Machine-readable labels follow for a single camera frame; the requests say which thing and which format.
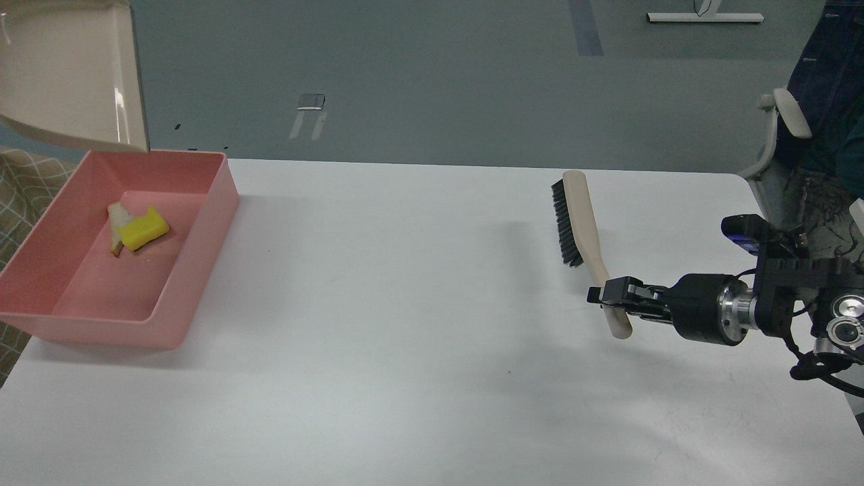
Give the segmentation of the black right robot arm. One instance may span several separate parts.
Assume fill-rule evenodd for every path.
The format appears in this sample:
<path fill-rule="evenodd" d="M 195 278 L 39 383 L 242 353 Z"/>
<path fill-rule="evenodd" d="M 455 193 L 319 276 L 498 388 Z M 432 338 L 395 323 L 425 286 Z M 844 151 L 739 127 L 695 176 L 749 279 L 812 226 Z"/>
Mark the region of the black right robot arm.
<path fill-rule="evenodd" d="M 782 231 L 758 215 L 726 217 L 721 231 L 757 259 L 753 283 L 715 273 L 689 273 L 670 287 L 619 277 L 592 287 L 587 301 L 704 344 L 737 346 L 756 330 L 796 356 L 791 378 L 861 397 L 862 387 L 837 373 L 862 363 L 862 270 L 842 257 L 812 259 L 802 228 Z"/>

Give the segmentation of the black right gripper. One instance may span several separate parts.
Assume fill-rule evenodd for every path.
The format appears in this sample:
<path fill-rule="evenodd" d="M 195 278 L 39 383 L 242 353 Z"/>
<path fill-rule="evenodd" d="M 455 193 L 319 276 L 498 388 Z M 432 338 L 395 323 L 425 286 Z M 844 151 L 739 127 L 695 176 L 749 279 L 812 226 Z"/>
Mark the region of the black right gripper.
<path fill-rule="evenodd" d="M 754 293 L 732 275 L 691 273 L 669 289 L 618 277 L 590 287 L 587 302 L 611 306 L 623 324 L 634 317 L 673 325 L 682 338 L 706 344 L 737 346 L 754 328 Z"/>

